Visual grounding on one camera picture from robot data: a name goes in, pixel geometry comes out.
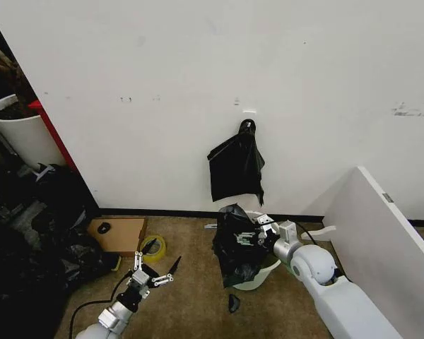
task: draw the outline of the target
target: small black item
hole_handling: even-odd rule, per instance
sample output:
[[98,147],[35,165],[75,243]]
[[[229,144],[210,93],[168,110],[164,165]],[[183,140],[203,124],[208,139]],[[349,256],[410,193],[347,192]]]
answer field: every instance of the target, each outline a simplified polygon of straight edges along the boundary
[[245,119],[239,133],[214,148],[207,159],[211,171],[212,200],[239,194],[256,194],[264,204],[261,169],[264,159],[256,146],[256,124]]
[[230,313],[236,312],[240,307],[240,299],[233,294],[229,294],[228,309]]
[[98,233],[105,234],[108,231],[110,231],[110,228],[112,228],[112,226],[109,222],[103,222],[102,224],[98,226]]

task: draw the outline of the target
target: yellow tape roll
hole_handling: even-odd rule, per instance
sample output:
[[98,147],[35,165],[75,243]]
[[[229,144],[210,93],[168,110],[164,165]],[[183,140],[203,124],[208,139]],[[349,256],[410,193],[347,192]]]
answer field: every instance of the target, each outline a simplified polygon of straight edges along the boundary
[[143,262],[145,263],[155,263],[156,261],[159,261],[162,257],[164,257],[167,251],[165,240],[163,240],[160,235],[148,235],[144,238],[140,248],[144,248],[147,243],[154,239],[157,239],[154,245],[149,249],[149,252],[143,256]]

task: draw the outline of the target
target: white panel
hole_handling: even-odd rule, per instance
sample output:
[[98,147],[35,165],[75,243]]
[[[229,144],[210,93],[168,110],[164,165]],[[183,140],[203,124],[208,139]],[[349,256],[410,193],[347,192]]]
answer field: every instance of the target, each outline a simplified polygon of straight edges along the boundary
[[352,171],[324,218],[346,275],[404,338],[424,338],[424,240],[370,173]]
[[424,219],[424,0],[0,0],[0,28],[101,207],[236,201],[206,156],[254,109],[266,212],[323,215],[363,164]]

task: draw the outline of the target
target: brown carpet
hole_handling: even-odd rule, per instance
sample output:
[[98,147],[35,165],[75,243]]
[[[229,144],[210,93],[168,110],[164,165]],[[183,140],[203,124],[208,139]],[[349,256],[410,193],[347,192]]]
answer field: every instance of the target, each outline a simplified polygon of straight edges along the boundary
[[[182,260],[175,281],[151,290],[148,299],[140,303],[123,333],[124,339],[331,337],[306,289],[282,265],[255,291],[223,289],[218,260],[211,250],[215,230],[204,229],[205,224],[213,222],[215,220],[198,218],[148,219],[146,234],[159,234],[167,242],[167,255],[152,267],[164,274],[179,255]],[[322,227],[307,226],[311,230]],[[330,243],[320,245],[333,253]],[[69,300],[55,338],[68,338],[74,309],[90,300],[109,298],[116,282],[132,266],[133,259],[125,258],[119,272],[77,290]],[[234,314],[228,311],[230,293],[241,300]],[[104,306],[87,306],[77,314],[74,337],[97,322]]]

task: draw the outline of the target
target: wall mark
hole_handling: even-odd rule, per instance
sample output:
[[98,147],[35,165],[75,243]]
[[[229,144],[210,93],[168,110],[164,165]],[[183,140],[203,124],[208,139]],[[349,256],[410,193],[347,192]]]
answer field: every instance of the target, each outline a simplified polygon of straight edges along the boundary
[[391,111],[396,117],[424,117],[424,109],[409,107],[405,102],[401,102]]

